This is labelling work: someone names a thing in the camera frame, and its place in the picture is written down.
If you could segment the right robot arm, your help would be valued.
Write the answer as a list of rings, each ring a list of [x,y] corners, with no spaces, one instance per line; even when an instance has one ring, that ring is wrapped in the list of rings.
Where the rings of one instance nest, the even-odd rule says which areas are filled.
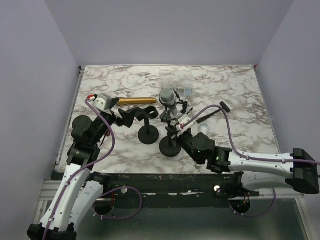
[[[217,173],[250,172],[257,176],[238,178],[230,183],[230,191],[241,196],[247,190],[263,188],[292,188],[307,195],[320,192],[318,165],[305,150],[294,148],[292,153],[260,154],[238,151],[234,147],[220,147],[213,139],[200,132],[192,135],[189,128],[176,131],[167,128],[167,136],[159,144],[166,157],[175,157],[184,150],[198,165]]]

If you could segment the black shock-mount tripod stand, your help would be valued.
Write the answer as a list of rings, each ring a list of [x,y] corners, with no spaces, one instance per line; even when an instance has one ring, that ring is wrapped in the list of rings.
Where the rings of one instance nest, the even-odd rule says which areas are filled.
[[[178,92],[174,91],[174,93],[177,98],[176,104],[182,106],[182,109],[180,111],[181,114],[189,114],[191,111],[193,111],[194,108],[189,106],[187,101],[182,100]]]

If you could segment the gold microphone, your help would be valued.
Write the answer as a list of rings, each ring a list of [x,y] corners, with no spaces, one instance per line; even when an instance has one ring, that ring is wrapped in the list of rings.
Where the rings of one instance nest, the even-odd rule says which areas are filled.
[[[157,99],[154,97],[133,97],[133,98],[120,97],[116,105],[124,106],[124,105],[154,104],[156,102],[157,102]]]

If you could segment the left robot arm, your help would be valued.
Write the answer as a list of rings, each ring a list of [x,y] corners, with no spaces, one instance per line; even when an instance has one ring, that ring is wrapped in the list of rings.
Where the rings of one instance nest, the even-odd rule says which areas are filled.
[[[77,228],[98,197],[110,194],[111,185],[105,177],[91,174],[96,163],[108,157],[115,148],[112,125],[130,128],[138,107],[119,109],[120,117],[112,108],[118,103],[107,95],[89,95],[85,104],[97,115],[91,120],[80,115],[72,122],[73,145],[68,151],[67,165],[57,192],[38,224],[31,224],[27,236],[31,240],[75,240]]]

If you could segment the black round-base mic stand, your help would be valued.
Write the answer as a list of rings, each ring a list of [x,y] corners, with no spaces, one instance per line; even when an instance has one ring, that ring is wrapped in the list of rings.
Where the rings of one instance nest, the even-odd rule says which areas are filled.
[[[135,114],[136,119],[141,122],[144,120],[144,126],[138,131],[138,139],[145,145],[154,144],[159,139],[158,129],[150,125],[150,119],[156,119],[159,116],[157,109],[154,106],[147,108],[139,108]]]

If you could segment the white microphone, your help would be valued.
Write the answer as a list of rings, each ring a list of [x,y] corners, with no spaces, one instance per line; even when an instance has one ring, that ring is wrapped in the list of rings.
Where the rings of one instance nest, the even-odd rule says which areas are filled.
[[[202,122],[199,125],[199,132],[207,135],[209,132],[209,125],[206,122]]]

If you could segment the silver microphone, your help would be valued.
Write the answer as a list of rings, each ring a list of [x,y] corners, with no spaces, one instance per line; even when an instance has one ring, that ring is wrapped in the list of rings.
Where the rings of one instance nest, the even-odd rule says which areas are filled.
[[[175,92],[171,88],[163,88],[159,94],[160,102],[166,107],[174,117],[178,114],[177,109],[177,97]]]

